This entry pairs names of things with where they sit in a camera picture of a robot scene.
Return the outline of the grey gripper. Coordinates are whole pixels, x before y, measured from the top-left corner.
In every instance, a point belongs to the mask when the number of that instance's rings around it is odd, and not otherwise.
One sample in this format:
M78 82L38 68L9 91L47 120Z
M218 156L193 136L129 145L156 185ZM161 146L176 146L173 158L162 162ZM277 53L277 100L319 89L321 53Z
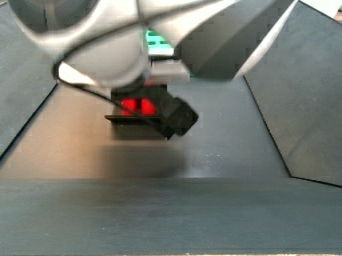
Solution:
M190 80L190 71L180 59L173 56L153 55L150 62L152 69L146 80L148 84L169 84Z

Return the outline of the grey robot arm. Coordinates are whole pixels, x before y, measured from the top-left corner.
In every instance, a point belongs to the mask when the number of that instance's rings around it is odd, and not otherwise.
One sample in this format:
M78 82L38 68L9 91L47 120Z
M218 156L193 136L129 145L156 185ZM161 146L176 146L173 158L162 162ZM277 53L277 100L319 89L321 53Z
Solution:
M7 0L21 29L55 63L110 88L152 77L148 31L166 39L196 76L234 79L297 1Z

